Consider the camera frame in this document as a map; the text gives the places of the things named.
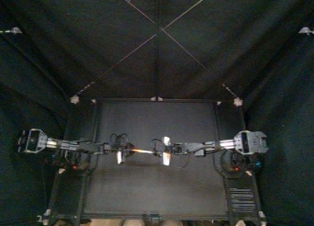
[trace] cable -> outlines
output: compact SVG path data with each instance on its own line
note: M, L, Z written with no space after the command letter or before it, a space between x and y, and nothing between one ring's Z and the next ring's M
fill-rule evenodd
M182 165L182 166L178 166L177 164L173 164L173 165L174 165L174 167L184 169L188 167L189 161L190 161L190 153L188 154L185 165Z

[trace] black curtain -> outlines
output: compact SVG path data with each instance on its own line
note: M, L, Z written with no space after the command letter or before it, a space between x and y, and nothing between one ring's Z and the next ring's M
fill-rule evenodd
M269 136L260 176L268 225L314 225L313 55L314 36L296 34L248 97L249 128Z
M0 29L17 27L2 6L0 13ZM33 225L47 209L51 156L21 155L15 144L21 132L31 128L63 137L69 98L27 36L2 34L0 49L0 225Z

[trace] diagonal support rod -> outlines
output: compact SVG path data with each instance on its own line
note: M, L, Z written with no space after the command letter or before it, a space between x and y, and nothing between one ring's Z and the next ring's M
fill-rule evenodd
M185 11L184 13L182 13L182 15L180 15L176 19L174 19L174 21L165 27L165 28L162 28L161 26L160 26L160 23L158 23L158 21L160 21L160 19L157 19L157 21L154 21L145 13L144 13L144 11L130 2L130 0L125 0L136 9L137 9L137 11L146 17L146 19L149 19L150 20L150 22L154 24L154 25L157 25L157 31L162 31L170 38L172 38L172 40L177 43L177 45L182 48L182 50L186 52L186 54L193 58L193 60L200 64L200 66L204 68L204 70L206 71L206 72L209 72L209 73L212 73L210 72L210 70L209 70L209 68L202 64L202 62L197 59L197 57L192 54L192 52L185 48L185 46L180 43L180 41L173 37L173 35L166 31L166 28L169 28L178 20L180 20L180 18L182 18L205 0L201 0L197 4L194 4L193 5L193 7L188 10L188 11ZM105 76L108 75L108 73L116 68L116 66L118 65L118 64L121 64L130 56L132 56L132 54L153 39L153 38L156 38L158 36L158 33L102 74L102 76L94 81L94 82L92 82L78 93L77 93L77 96L79 95L79 94L82 94L83 93L83 91L92 86L92 85L94 85L101 79L104 79L105 78ZM234 96L234 97L238 97L238 95L233 92L233 90L221 82L221 84L222 84L222 86L224 86L224 88L232 93L232 95Z
M173 20L173 22L165 27L165 29L169 28L169 27L174 24L174 22L177 22L177 21L180 20L180 18L182 18L204 1L205 1L205 0L201 0L200 2L197 2L197 3L192 6L192 8L190 8L188 11L185 11L185 12Z
M78 96L78 95L81 95L86 90L88 90L88 88L89 87L92 87L92 85L94 85L101 79L104 79L105 78L105 76L108 75L108 73L152 41L152 39L154 38L157 36L157 34L156 35L153 35L142 44L141 44L141 46L138 46L130 53L129 53L129 55L110 68L110 69L108 69L106 70L106 72L101 75L101 77L94 81L94 82L92 82L78 93L77 93L77 95L75 96Z

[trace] black fabric enclosure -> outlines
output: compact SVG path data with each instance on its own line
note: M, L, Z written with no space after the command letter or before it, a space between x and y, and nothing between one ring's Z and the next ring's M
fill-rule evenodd
M23 34L7 32L17 27ZM0 225L33 225L47 209L51 156L21 156L15 143L31 128L65 138L75 96L242 98L271 146L259 175L269 225L314 225L304 27L314 30L314 0L0 0Z

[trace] orange light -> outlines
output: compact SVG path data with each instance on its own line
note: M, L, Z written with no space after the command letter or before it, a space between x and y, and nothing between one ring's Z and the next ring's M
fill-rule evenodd
M142 150L142 149L132 149L132 151L136 152L136 153L152 153L152 154L154 153L152 151Z

